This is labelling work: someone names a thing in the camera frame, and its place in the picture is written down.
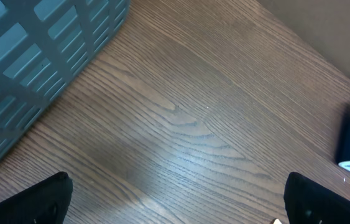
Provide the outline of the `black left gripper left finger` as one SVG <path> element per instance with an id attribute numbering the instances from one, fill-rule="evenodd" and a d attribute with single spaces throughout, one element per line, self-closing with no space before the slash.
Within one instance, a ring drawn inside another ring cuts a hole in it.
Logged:
<path id="1" fill-rule="evenodd" d="M 58 172 L 0 202 L 0 223 L 63 223 L 72 192 L 71 178 Z"/>

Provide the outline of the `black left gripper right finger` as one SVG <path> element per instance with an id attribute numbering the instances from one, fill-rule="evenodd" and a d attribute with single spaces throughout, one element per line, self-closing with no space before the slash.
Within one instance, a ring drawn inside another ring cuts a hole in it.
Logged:
<path id="1" fill-rule="evenodd" d="M 289 173 L 283 199 L 290 224 L 350 223 L 349 200 L 298 172 Z"/>

